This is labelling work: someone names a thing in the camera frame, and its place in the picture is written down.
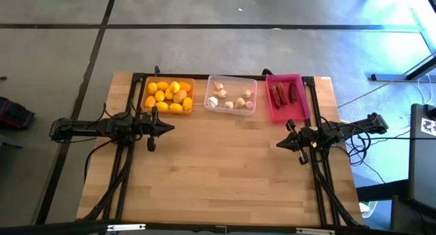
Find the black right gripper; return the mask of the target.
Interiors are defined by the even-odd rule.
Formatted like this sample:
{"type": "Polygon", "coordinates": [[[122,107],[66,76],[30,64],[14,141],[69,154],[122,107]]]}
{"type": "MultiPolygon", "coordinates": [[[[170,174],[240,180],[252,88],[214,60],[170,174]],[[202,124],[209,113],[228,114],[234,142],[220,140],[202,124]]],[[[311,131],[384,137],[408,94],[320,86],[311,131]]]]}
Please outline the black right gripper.
{"type": "Polygon", "coordinates": [[[299,131],[296,131],[296,124],[292,119],[286,123],[286,127],[290,133],[284,140],[276,144],[276,147],[278,148],[284,148],[292,152],[299,152],[299,154],[300,152],[306,153],[304,147],[312,146],[312,142],[317,141],[317,130],[310,127],[303,127],[299,131]]]}

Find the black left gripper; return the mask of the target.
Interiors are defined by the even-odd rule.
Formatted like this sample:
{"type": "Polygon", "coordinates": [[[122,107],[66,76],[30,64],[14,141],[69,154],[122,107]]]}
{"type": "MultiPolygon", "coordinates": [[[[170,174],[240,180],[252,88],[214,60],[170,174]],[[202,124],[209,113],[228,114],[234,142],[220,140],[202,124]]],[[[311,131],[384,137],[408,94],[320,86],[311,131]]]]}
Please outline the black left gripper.
{"type": "Polygon", "coordinates": [[[144,134],[148,134],[151,137],[160,137],[161,135],[175,129],[175,126],[159,120],[158,109],[156,106],[151,108],[150,113],[138,112],[137,117],[135,134],[139,136],[139,139],[141,139],[144,134]]]}

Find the pale yellow lemon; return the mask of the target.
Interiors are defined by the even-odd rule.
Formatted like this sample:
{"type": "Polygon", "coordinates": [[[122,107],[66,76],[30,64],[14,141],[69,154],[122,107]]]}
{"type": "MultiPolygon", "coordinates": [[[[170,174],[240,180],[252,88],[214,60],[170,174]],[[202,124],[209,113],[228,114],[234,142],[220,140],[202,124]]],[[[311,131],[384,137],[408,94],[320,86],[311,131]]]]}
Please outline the pale yellow lemon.
{"type": "Polygon", "coordinates": [[[181,89],[177,93],[174,94],[173,102],[177,103],[177,104],[182,104],[186,97],[187,97],[186,90],[181,89]]]}

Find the orange plastic bin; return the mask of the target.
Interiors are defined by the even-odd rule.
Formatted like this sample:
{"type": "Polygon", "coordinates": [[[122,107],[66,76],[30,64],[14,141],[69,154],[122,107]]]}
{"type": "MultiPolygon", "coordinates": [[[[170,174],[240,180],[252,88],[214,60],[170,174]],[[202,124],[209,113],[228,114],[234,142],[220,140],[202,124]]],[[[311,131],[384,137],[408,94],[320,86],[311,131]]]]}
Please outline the orange plastic bin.
{"type": "MultiPolygon", "coordinates": [[[[148,84],[150,82],[155,82],[156,84],[158,82],[167,82],[170,85],[171,82],[173,82],[173,81],[176,81],[178,83],[179,82],[187,82],[187,83],[189,83],[191,85],[191,90],[190,90],[190,92],[187,93],[187,96],[192,98],[192,100],[193,100],[193,98],[194,98],[194,89],[195,89],[195,80],[194,79],[191,79],[191,78],[168,78],[168,77],[158,78],[158,77],[148,77],[146,79],[145,92],[144,92],[144,96],[143,96],[142,102],[141,102],[142,109],[146,110],[147,112],[151,112],[151,108],[145,108],[144,107],[145,99],[148,96],[150,96],[149,93],[147,92],[147,86],[148,86],[148,84]]],[[[165,99],[164,102],[166,102],[170,106],[170,104],[173,103],[173,100],[170,101],[170,100],[165,99]]],[[[159,111],[159,113],[188,115],[188,114],[191,114],[192,109],[188,110],[188,111],[186,111],[186,110],[183,110],[183,111],[174,111],[174,110],[168,109],[168,110],[164,110],[164,111],[159,111]]]]}

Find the clear plastic bin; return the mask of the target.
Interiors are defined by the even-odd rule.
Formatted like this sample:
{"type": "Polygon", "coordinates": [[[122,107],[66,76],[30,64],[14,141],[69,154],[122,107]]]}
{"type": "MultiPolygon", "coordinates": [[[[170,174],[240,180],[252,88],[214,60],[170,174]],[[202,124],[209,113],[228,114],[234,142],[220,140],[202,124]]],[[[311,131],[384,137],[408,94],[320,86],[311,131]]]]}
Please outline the clear plastic bin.
{"type": "Polygon", "coordinates": [[[220,112],[227,114],[236,114],[241,116],[251,116],[256,109],[256,99],[258,82],[254,79],[246,79],[246,78],[233,78],[229,76],[221,76],[221,75],[210,75],[207,80],[206,92],[204,97],[204,107],[212,112],[220,112]],[[219,82],[223,84],[223,89],[227,92],[226,98],[222,99],[214,95],[214,82],[219,82]],[[249,89],[251,91],[251,97],[249,99],[243,98],[246,102],[252,101],[253,107],[251,109],[247,109],[246,107],[237,108],[237,109],[228,109],[224,107],[224,104],[227,101],[233,101],[235,103],[236,99],[239,97],[243,97],[243,91],[245,89],[249,89]],[[219,101],[218,106],[211,108],[206,105],[206,100],[208,97],[216,97],[219,101]]]}

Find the pink plastic bin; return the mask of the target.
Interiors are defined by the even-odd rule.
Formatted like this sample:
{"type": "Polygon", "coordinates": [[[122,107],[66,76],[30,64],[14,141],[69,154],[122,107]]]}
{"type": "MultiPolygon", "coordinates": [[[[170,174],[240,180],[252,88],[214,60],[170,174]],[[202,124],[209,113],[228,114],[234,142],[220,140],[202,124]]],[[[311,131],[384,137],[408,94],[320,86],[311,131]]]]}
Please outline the pink plastic bin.
{"type": "Polygon", "coordinates": [[[299,74],[284,74],[284,75],[272,75],[272,78],[265,80],[266,85],[266,98],[268,101],[268,107],[270,112],[270,119],[274,123],[285,123],[292,119],[294,122],[303,122],[311,116],[307,96],[305,92],[305,86],[302,82],[302,77],[299,74]],[[272,95],[270,93],[270,85],[277,87],[278,83],[283,84],[285,98],[287,99],[287,105],[281,103],[279,109],[275,108],[272,95]],[[298,100],[295,104],[291,104],[289,99],[289,86],[294,82],[298,89],[298,100]]]}

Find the black rig beam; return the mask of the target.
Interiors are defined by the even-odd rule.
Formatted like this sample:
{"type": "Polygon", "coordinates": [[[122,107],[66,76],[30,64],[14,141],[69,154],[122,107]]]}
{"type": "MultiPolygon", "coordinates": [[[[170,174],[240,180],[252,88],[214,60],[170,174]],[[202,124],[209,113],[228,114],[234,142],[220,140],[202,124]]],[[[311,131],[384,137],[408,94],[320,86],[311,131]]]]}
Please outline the black rig beam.
{"type": "MultiPolygon", "coordinates": [[[[115,220],[106,221],[73,221],[65,223],[49,223],[37,225],[24,225],[0,228],[0,235],[89,235],[98,233],[117,233],[107,232],[108,225],[118,224],[145,224],[146,231],[184,231],[184,232],[210,232],[212,234],[230,234],[233,232],[253,232],[253,233],[278,233],[278,234],[297,234],[296,228],[308,227],[273,227],[273,226],[245,226],[245,225],[181,225],[164,223],[119,223],[115,220]]],[[[398,232],[391,230],[373,230],[368,227],[355,226],[336,226],[325,225],[319,228],[323,230],[334,230],[336,235],[436,235],[436,229],[427,227],[423,232],[398,232]]]]}

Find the white and green cup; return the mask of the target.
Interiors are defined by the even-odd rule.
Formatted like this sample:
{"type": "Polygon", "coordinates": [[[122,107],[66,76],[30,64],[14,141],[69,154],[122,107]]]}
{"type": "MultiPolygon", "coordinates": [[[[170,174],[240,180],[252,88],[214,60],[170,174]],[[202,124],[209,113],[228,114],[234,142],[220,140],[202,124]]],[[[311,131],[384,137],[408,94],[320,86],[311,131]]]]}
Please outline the white and green cup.
{"type": "Polygon", "coordinates": [[[377,201],[360,202],[359,207],[362,217],[364,219],[369,218],[373,214],[376,206],[377,206],[377,201]]]}

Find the black furniture beam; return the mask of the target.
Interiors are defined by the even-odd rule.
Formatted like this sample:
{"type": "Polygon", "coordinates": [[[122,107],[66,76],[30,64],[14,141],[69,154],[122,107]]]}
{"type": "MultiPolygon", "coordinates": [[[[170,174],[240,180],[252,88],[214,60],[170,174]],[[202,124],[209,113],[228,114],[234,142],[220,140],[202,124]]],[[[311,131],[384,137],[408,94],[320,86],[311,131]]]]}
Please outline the black furniture beam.
{"type": "Polygon", "coordinates": [[[390,200],[393,196],[406,198],[408,196],[408,180],[392,181],[378,185],[358,187],[358,199],[362,202],[390,200]]]}

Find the metal stand leg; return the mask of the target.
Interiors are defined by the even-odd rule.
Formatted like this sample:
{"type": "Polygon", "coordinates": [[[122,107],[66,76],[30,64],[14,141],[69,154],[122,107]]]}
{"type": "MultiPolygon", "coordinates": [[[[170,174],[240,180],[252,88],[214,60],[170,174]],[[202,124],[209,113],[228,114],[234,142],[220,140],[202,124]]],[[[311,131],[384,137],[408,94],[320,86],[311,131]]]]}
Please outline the metal stand leg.
{"type": "Polygon", "coordinates": [[[402,74],[370,74],[371,82],[417,82],[419,78],[436,71],[436,51],[402,74]]]}

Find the black cabinet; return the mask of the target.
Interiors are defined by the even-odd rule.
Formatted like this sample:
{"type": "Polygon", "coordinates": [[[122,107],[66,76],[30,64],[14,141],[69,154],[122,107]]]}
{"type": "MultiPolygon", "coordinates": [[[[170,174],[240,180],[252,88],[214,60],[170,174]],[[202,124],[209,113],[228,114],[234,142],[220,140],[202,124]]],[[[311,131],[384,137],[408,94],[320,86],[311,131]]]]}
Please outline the black cabinet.
{"type": "Polygon", "coordinates": [[[411,106],[408,198],[436,211],[436,137],[420,131],[421,118],[436,121],[431,111],[436,107],[411,106]]]}

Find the white fiducial marker tag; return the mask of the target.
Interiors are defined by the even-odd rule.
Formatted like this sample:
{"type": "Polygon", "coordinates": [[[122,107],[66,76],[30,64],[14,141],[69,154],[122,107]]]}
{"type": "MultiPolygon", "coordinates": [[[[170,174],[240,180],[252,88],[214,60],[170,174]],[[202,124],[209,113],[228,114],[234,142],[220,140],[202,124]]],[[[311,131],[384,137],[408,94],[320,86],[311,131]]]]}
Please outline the white fiducial marker tag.
{"type": "Polygon", "coordinates": [[[436,121],[421,118],[420,131],[436,137],[436,121]]]}

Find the black and red bag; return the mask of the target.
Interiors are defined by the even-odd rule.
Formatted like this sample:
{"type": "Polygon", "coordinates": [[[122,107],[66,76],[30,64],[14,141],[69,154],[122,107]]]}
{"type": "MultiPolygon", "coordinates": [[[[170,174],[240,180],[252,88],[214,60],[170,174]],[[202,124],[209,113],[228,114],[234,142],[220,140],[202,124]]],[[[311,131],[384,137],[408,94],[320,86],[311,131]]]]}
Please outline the black and red bag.
{"type": "Polygon", "coordinates": [[[0,129],[27,129],[35,116],[34,112],[5,97],[0,97],[0,129]]]}

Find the black aluminium side frame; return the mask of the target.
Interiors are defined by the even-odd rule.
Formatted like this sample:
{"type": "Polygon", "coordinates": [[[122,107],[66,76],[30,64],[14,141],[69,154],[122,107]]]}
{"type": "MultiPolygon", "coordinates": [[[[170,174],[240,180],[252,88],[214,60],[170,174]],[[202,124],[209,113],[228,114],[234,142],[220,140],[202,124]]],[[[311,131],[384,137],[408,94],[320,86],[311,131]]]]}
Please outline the black aluminium side frame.
{"type": "MultiPolygon", "coordinates": [[[[141,109],[138,108],[142,94],[145,88],[145,74],[134,73],[131,78],[129,94],[127,96],[127,103],[125,112],[131,116],[131,111],[134,111],[133,122],[139,123],[141,120],[141,109]]],[[[125,198],[127,195],[127,184],[129,182],[129,174],[131,170],[131,163],[134,156],[134,147],[136,141],[143,136],[140,131],[139,136],[134,133],[129,133],[125,136],[124,140],[118,140],[115,152],[114,162],[110,175],[108,190],[104,193],[99,202],[91,209],[90,213],[81,218],[83,221],[95,221],[99,216],[101,220],[108,220],[110,218],[110,211],[114,195],[118,191],[116,200],[116,208],[114,218],[120,220],[123,214],[125,198]]]]}
{"type": "MultiPolygon", "coordinates": [[[[315,126],[320,129],[322,125],[322,117],[320,114],[320,107],[317,100],[317,93],[315,88],[315,78],[310,76],[303,76],[302,82],[309,88],[310,100],[313,106],[313,118],[315,126]]],[[[315,185],[315,194],[317,209],[320,218],[321,226],[328,225],[327,213],[324,205],[324,193],[328,196],[330,203],[330,213],[332,215],[332,222],[336,226],[341,226],[340,217],[347,226],[362,227],[352,215],[345,209],[344,205],[340,202],[339,198],[334,192],[334,185],[332,181],[332,173],[330,169],[330,162],[327,157],[327,150],[321,148],[315,149],[312,145],[309,147],[309,156],[311,169],[313,173],[313,180],[315,185]]]]}

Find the black aluminium frame crossbar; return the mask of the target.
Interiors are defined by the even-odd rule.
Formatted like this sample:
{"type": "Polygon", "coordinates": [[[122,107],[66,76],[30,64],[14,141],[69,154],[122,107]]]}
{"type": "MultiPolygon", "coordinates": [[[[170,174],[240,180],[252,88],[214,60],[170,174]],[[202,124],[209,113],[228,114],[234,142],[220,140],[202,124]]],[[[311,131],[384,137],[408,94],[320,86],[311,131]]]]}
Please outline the black aluminium frame crossbar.
{"type": "MultiPolygon", "coordinates": [[[[207,80],[209,77],[209,74],[146,74],[146,73],[134,73],[134,76],[137,77],[168,77],[168,78],[192,78],[192,79],[200,79],[200,80],[207,80]]],[[[230,75],[230,77],[233,78],[246,78],[246,79],[254,79],[254,80],[265,80],[267,78],[272,78],[273,75],[271,74],[262,74],[262,75],[230,75]]]]}

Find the silver metal bracket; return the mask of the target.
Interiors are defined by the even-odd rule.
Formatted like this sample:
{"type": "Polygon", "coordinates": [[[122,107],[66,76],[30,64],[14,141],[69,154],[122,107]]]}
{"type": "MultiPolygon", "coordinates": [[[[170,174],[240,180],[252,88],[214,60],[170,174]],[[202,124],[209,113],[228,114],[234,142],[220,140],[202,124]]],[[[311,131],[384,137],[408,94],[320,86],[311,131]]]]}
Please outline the silver metal bracket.
{"type": "Polygon", "coordinates": [[[118,225],[108,225],[107,232],[119,232],[119,231],[130,231],[130,230],[145,230],[145,224],[118,224],[118,225]]]}
{"type": "Polygon", "coordinates": [[[334,230],[323,230],[323,229],[313,229],[313,228],[296,228],[297,234],[304,235],[336,235],[334,230]]]}

